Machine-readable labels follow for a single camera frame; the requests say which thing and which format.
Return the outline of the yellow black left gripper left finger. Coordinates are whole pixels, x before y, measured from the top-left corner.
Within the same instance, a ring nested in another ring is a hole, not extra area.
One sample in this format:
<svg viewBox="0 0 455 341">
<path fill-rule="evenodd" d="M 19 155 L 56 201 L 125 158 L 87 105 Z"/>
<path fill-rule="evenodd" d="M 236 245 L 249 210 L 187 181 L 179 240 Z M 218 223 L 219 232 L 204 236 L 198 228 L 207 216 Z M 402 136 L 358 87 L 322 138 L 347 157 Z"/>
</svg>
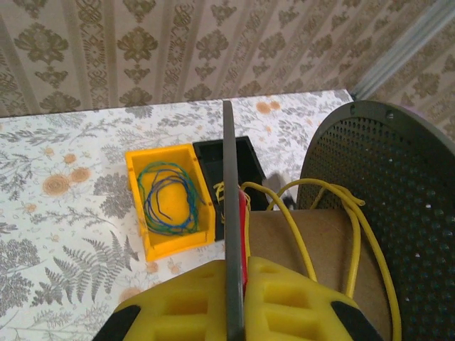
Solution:
<svg viewBox="0 0 455 341">
<path fill-rule="evenodd" d="M 225 262 L 208 262 L 126 299 L 94 339 L 226 340 Z"/>
</svg>

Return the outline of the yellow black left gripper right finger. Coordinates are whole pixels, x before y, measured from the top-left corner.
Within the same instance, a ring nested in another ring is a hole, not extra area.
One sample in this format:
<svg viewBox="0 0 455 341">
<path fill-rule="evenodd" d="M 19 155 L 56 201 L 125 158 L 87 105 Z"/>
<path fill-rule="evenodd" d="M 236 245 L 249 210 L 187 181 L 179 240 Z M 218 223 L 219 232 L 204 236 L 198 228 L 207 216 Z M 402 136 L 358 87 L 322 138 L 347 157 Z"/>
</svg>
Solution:
<svg viewBox="0 0 455 341">
<path fill-rule="evenodd" d="M 247 340 L 381 340 L 349 297 L 258 256 L 248 263 Z"/>
</svg>

